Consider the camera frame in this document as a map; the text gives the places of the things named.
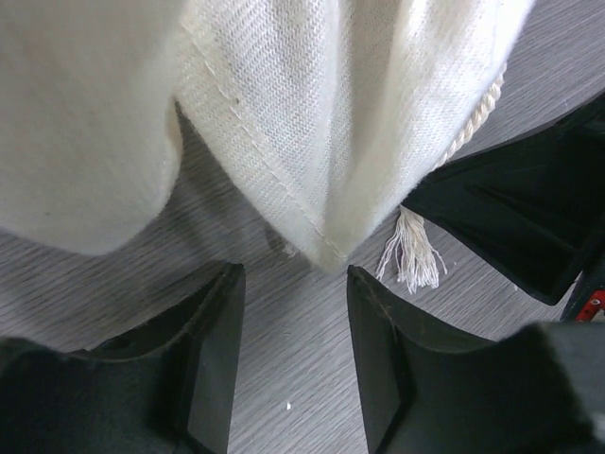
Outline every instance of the floor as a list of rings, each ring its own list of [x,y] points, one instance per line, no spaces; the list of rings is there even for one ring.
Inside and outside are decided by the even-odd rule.
[[[539,0],[510,58],[498,109],[463,154],[602,91],[605,43],[594,37],[604,26],[599,2]],[[210,273],[220,261],[243,263],[247,306],[230,453],[366,453],[344,270],[326,275],[280,253],[274,233],[186,125],[184,136],[170,203],[119,252],[80,257],[0,235],[0,335],[66,351],[92,347],[178,301],[182,295],[165,298],[159,290],[198,267]],[[394,221],[387,219],[351,262],[373,271]],[[444,231],[429,226],[428,233],[449,272],[438,289],[408,295],[391,270],[386,285],[398,295],[491,339],[558,317],[560,307],[532,301]]]

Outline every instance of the white rope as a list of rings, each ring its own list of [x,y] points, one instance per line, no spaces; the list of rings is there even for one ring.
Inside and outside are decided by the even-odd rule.
[[[488,116],[493,112],[495,103],[502,95],[501,88],[506,70],[505,64],[490,89],[478,102],[473,114],[456,137],[456,140],[443,153],[433,170],[449,161],[483,126]],[[426,286],[437,288],[439,286],[439,269],[435,257],[440,260],[445,274],[447,274],[447,268],[440,254],[433,248],[426,236],[424,219],[402,205],[399,206],[399,212],[395,233],[385,244],[385,250],[376,269],[376,277],[379,280],[384,277],[387,264],[394,254],[397,264],[397,282],[406,282],[410,293],[415,293],[418,288]]]

